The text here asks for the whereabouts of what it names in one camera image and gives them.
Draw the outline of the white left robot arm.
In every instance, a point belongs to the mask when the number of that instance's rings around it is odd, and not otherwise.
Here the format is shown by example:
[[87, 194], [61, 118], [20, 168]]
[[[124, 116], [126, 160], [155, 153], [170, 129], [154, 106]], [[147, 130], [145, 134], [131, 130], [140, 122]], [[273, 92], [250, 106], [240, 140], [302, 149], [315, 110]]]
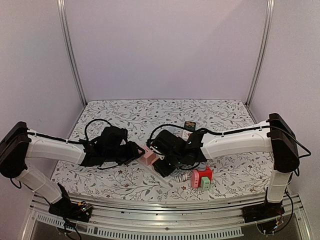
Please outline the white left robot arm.
[[128, 140], [128, 131], [116, 126], [105, 127], [93, 138], [72, 141], [45, 135], [18, 122], [0, 142], [0, 173], [28, 186], [42, 195], [63, 216], [74, 213], [74, 205], [63, 198], [63, 188], [49, 180], [27, 162], [30, 158], [69, 162], [82, 167], [102, 167], [104, 163], [127, 165], [145, 154], [137, 143]]

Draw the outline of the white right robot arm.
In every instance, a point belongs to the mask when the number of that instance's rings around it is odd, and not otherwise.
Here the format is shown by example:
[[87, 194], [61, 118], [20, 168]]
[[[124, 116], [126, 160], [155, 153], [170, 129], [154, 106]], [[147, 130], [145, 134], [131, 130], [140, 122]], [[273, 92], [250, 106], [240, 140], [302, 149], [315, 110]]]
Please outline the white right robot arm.
[[296, 136], [277, 113], [247, 128], [224, 132], [200, 128], [193, 131], [186, 140], [163, 129], [156, 137], [149, 137], [146, 145], [163, 156], [162, 163], [154, 163], [155, 170], [162, 177], [168, 176], [174, 169], [205, 163], [220, 156], [272, 153], [273, 170], [266, 190], [266, 200], [258, 208], [262, 218], [269, 218], [278, 210], [289, 178], [300, 166]]

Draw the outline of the pink cube socket adapter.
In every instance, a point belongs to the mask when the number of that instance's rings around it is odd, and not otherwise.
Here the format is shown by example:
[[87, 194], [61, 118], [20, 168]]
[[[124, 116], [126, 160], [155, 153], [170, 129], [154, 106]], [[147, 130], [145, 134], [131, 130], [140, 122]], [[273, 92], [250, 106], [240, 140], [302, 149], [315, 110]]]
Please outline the pink cube socket adapter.
[[156, 160], [159, 159], [159, 157], [151, 150], [149, 149], [146, 145], [142, 147], [145, 151], [145, 153], [139, 158], [139, 161], [146, 165], [152, 165]]

